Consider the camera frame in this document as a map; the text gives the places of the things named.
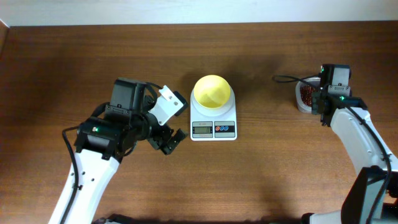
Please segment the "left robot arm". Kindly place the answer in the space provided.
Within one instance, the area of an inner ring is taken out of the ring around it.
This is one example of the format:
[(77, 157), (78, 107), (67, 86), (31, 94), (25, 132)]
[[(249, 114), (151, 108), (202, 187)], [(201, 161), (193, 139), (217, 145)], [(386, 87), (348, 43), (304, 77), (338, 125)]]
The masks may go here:
[(187, 106), (186, 99), (167, 86), (116, 79), (110, 101), (74, 127), (74, 144), (67, 138), (69, 130), (62, 131), (72, 164), (49, 222), (91, 223), (104, 190), (139, 141), (169, 155), (187, 137), (167, 124)]

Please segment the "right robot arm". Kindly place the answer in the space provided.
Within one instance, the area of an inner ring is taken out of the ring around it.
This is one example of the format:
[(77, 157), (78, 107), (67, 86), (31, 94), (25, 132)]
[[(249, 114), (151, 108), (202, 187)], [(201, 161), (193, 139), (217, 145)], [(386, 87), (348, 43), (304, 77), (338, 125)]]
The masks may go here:
[(347, 65), (323, 64), (318, 91), (312, 95), (312, 114), (330, 127), (343, 143), (357, 178), (341, 209), (306, 213), (302, 223), (397, 223), (397, 156), (388, 148), (371, 121), (364, 101), (354, 97)]

